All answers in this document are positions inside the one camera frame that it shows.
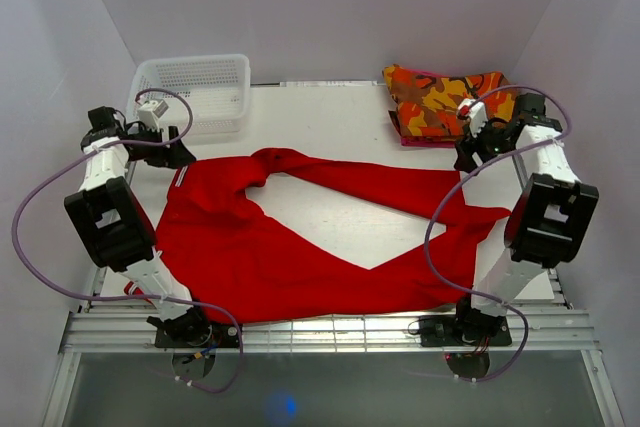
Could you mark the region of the red trousers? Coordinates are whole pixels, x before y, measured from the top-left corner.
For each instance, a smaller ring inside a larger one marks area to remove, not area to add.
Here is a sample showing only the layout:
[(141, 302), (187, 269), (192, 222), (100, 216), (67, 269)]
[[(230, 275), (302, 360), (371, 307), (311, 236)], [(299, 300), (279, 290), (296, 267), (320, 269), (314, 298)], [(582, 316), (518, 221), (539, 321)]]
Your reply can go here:
[[(268, 216), (246, 192), (284, 173), (425, 219), (443, 234), (366, 269), (322, 250)], [(329, 314), (426, 310), (457, 301), (472, 285), (476, 252), (501, 207), (468, 205), (455, 171), (329, 160), (292, 149), (197, 161), (168, 188), (156, 229), (173, 276), (206, 304), (207, 317), (241, 323)]]

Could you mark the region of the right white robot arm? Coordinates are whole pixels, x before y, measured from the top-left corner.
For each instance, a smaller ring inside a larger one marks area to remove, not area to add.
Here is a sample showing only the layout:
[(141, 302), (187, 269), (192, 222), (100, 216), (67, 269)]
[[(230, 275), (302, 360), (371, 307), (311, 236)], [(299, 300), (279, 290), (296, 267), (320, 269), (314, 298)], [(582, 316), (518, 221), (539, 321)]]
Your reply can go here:
[(507, 331), (506, 306), (543, 270), (572, 261), (599, 200), (596, 187), (571, 169), (563, 128), (546, 114), (540, 94), (516, 97), (509, 120), (490, 118), (484, 103), (464, 100), (455, 169), (469, 173), (504, 153), (514, 155), (522, 192), (505, 226), (504, 250), (473, 293), (456, 304), (451, 329), (464, 344), (484, 343)]

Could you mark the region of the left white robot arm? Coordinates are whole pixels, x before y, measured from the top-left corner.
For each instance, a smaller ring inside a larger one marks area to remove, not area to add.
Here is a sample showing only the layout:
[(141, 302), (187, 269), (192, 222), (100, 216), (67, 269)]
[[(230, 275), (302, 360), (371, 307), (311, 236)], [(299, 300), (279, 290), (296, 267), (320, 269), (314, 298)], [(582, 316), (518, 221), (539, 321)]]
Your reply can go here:
[(197, 347), (211, 340), (212, 323), (190, 304), (189, 289), (161, 260), (155, 229), (126, 179), (132, 161), (174, 170), (196, 161), (177, 127), (168, 128), (171, 144), (162, 144), (159, 117), (167, 109), (164, 101), (148, 101), (143, 119), (131, 124), (112, 107), (91, 110), (91, 129), (81, 149), (93, 156), (79, 191), (64, 199), (64, 207), (94, 264), (124, 276), (129, 281), (125, 294), (144, 296), (155, 307), (148, 322), (170, 340)]

